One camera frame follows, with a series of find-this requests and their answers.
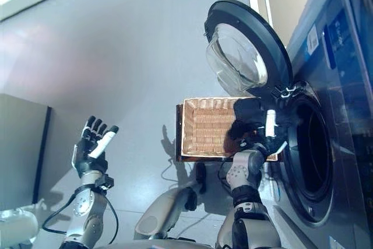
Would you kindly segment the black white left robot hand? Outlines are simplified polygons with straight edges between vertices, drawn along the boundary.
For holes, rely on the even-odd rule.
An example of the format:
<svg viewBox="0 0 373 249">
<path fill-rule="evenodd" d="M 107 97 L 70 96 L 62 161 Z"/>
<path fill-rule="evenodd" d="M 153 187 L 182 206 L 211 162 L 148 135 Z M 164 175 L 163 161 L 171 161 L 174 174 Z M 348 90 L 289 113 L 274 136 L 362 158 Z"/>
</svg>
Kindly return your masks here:
<svg viewBox="0 0 373 249">
<path fill-rule="evenodd" d="M 101 174 L 107 171 L 105 149 L 118 131 L 118 126 L 108 128 L 107 124 L 93 115 L 87 119 L 72 154 L 72 167 L 80 178 L 91 171 Z"/>
</svg>

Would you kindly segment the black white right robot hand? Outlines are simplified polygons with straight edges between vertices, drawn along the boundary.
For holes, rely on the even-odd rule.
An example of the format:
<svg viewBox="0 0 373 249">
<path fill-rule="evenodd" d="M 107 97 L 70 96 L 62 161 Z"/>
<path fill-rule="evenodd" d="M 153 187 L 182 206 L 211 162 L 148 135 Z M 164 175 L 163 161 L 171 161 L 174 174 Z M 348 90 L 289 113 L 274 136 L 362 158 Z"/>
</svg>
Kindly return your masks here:
<svg viewBox="0 0 373 249">
<path fill-rule="evenodd" d="M 265 157 L 282 152 L 287 146 L 286 133 L 276 124 L 276 112 L 268 110 L 264 122 L 254 120 L 242 123 L 239 151 L 257 149 Z"/>
</svg>

